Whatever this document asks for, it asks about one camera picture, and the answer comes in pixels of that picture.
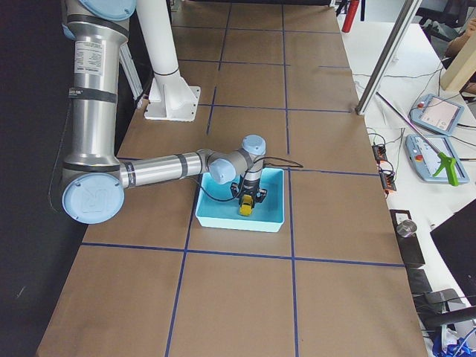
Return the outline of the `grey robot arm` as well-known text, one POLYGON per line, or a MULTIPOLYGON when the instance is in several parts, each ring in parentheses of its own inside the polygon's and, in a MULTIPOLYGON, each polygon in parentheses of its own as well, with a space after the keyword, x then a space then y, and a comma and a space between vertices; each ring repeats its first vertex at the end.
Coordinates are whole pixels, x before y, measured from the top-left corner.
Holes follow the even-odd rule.
POLYGON ((115 156, 120 56, 136 15, 152 65, 149 96, 153 120, 192 121, 200 88, 181 76, 164 1, 64 1, 64 31, 74 40, 74 84, 71 153, 62 171, 62 207, 78 222, 97 224, 115 216, 127 188, 174 181, 209 173, 218 184, 231 185, 231 197, 242 215, 266 197, 260 179, 265 140, 248 135, 228 154, 201 149, 138 161, 115 156))

